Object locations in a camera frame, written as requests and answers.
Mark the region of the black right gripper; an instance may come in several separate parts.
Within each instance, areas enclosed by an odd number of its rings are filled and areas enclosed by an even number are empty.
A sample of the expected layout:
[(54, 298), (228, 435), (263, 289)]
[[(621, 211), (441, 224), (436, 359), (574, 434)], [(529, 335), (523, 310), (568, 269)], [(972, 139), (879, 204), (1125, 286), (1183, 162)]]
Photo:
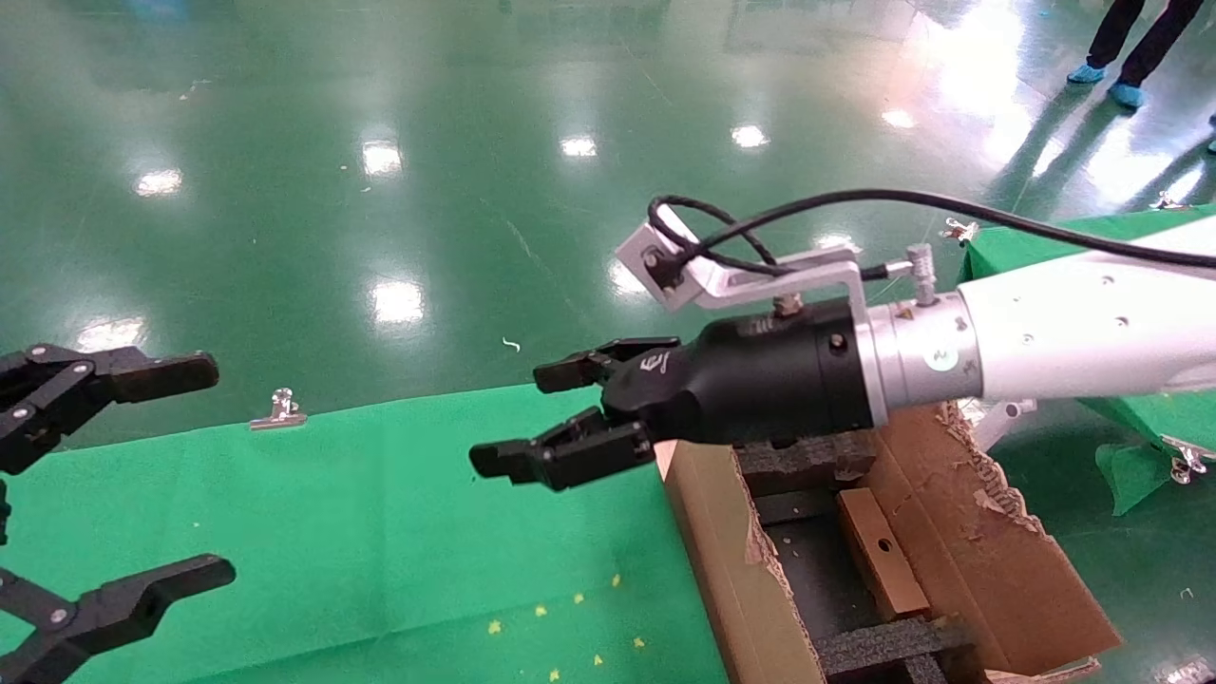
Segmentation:
[(563, 492), (654, 462), (652, 439), (750, 445), (874, 424), (848, 299), (792, 316), (726, 316), (680, 344), (618, 338), (539, 365), (533, 382), (544, 394), (604, 385), (606, 414), (587, 408), (529, 439), (471, 445), (471, 466), (482, 478)]

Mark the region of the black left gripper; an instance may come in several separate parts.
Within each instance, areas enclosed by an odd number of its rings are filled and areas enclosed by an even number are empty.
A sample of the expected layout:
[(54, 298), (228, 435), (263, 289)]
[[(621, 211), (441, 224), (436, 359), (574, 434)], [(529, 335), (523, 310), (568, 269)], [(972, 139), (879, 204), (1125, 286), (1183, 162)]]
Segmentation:
[[(1, 470), (21, 475), (109, 404), (210, 389), (216, 359), (204, 351), (152, 358), (136, 347), (81, 353), (33, 346), (1, 359)], [(9, 484), (0, 482), (0, 545), (9, 545)], [(64, 683), (89, 658), (152, 637), (174, 602), (238, 578), (221, 556), (195, 556), (108, 581), (77, 600), (1, 572), (1, 610), (33, 628), (1, 658), (5, 683)]]

